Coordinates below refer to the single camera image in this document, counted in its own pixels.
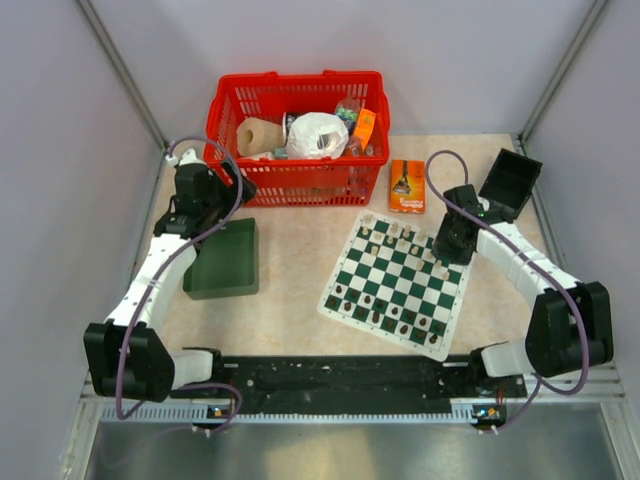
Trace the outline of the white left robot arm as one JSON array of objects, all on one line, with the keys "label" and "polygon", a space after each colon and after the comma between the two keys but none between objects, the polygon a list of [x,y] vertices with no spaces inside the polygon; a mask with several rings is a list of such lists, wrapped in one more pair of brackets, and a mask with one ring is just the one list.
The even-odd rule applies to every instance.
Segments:
[{"label": "white left robot arm", "polygon": [[95,393],[162,402],[190,384],[205,396],[226,387],[227,374],[210,348],[170,352],[159,332],[169,302],[195,263],[201,244],[253,198],[255,186],[229,153],[215,172],[194,150],[169,154],[175,192],[156,221],[149,250],[120,303],[101,323],[87,326],[83,343]]}]

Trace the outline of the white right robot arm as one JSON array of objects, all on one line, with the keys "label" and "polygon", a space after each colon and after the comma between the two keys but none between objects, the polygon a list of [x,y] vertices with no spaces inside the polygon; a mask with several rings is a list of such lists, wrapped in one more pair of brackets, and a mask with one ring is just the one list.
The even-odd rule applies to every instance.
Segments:
[{"label": "white right robot arm", "polygon": [[474,255],[484,257],[531,309],[523,339],[473,351],[466,380],[474,393],[492,394],[507,376],[551,378],[612,360],[610,295],[602,283],[582,282],[556,266],[514,222],[480,201],[472,185],[449,189],[440,198],[447,212],[433,255],[461,266]]}]

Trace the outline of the green white chess mat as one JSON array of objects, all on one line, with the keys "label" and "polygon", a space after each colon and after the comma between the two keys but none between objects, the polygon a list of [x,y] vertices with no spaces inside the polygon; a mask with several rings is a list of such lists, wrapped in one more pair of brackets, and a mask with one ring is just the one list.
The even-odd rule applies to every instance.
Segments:
[{"label": "green white chess mat", "polygon": [[[364,217],[372,215],[365,224]],[[391,234],[394,223],[398,233]],[[411,226],[409,238],[403,229]],[[472,266],[443,263],[432,254],[435,238],[403,221],[363,210],[357,216],[317,304],[337,322],[443,362],[463,305]],[[380,313],[377,324],[372,313]],[[399,332],[408,326],[406,334]],[[426,332],[424,339],[417,330]],[[438,336],[435,344],[429,337]]]}]

